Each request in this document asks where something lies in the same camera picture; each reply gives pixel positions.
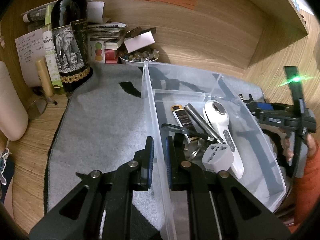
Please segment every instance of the transparent plastic box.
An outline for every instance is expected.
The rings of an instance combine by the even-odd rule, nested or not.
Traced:
[[[276,158],[254,117],[226,85],[223,75],[191,67],[145,62],[141,97],[148,132],[154,138],[152,187],[159,216],[163,218],[164,225],[160,230],[163,239],[189,239],[187,194],[171,191],[167,180],[165,139],[174,133],[160,128],[162,123],[177,124],[170,110],[173,105],[191,103],[202,114],[208,100],[219,101],[229,114],[229,130],[244,165],[239,182],[270,211],[280,205],[285,183]]]

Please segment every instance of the elephant illustration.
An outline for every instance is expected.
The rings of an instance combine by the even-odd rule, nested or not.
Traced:
[[[55,47],[56,47],[58,60],[61,65],[61,69],[64,69],[63,55],[66,55],[69,67],[72,66],[71,53],[76,54],[76,57],[77,57],[76,64],[81,63],[81,54],[80,54],[78,45],[76,43],[75,37],[71,32],[66,31],[66,32],[59,33],[55,37]]]

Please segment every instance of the orange sleeve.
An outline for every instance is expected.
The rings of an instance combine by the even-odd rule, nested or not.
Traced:
[[[301,179],[295,179],[297,200],[294,225],[289,227],[291,232],[294,232],[305,220],[320,196],[320,147],[317,141],[316,144],[316,153],[311,158],[307,158],[304,176]]]

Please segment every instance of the yellow cap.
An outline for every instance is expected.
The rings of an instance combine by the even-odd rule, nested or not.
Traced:
[[[49,4],[47,5],[47,8],[45,10],[45,18],[44,18],[44,25],[47,25],[51,23],[51,11],[52,11],[53,5]]]

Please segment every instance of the white handheld device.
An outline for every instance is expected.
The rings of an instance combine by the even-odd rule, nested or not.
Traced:
[[[221,136],[223,141],[230,146],[234,161],[231,169],[238,179],[241,179],[244,168],[241,157],[235,142],[230,134],[229,116],[225,108],[216,100],[208,101],[203,108],[204,119],[212,126],[212,128]]]

